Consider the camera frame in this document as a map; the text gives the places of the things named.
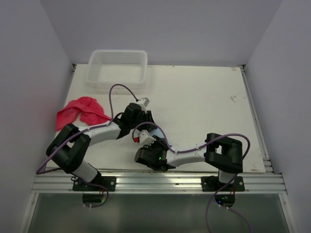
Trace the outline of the light blue towel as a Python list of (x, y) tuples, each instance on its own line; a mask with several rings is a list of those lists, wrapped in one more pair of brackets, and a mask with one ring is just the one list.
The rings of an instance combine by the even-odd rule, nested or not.
[(160, 129), (154, 129), (154, 130), (152, 130), (152, 131), (150, 132), (150, 134), (151, 134), (151, 135), (156, 135), (156, 136), (158, 136), (158, 137), (160, 137), (160, 138), (163, 138), (163, 137), (164, 137), (164, 136), (163, 136), (163, 133), (161, 132)]

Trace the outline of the red towel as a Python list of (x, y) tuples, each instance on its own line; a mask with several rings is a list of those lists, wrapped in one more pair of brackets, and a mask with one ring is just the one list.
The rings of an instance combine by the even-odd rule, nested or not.
[(103, 107), (92, 97), (80, 97), (70, 101), (56, 114), (55, 131), (62, 130), (80, 116), (80, 121), (88, 126), (108, 122), (111, 118), (104, 113)]

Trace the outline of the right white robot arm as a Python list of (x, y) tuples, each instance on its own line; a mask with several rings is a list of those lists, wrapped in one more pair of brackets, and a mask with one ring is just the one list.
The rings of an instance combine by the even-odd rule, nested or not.
[(209, 133), (205, 143), (194, 149), (180, 150), (169, 147), (165, 138), (151, 136), (142, 131), (134, 142), (143, 145), (135, 155), (135, 162), (154, 171), (168, 171), (191, 163), (205, 162), (218, 169), (216, 184), (221, 190), (228, 190), (234, 184), (233, 176), (243, 172), (242, 142), (219, 134)]

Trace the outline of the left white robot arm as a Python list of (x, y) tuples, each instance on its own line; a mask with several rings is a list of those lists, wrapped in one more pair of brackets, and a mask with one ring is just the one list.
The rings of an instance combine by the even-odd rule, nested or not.
[(108, 122), (89, 128), (67, 124), (46, 150), (61, 170), (84, 180), (89, 190), (97, 190), (101, 185), (99, 171), (84, 160), (87, 149), (95, 144), (117, 140), (127, 136), (134, 128), (151, 132), (154, 125), (150, 110), (142, 104), (130, 103), (124, 110)]

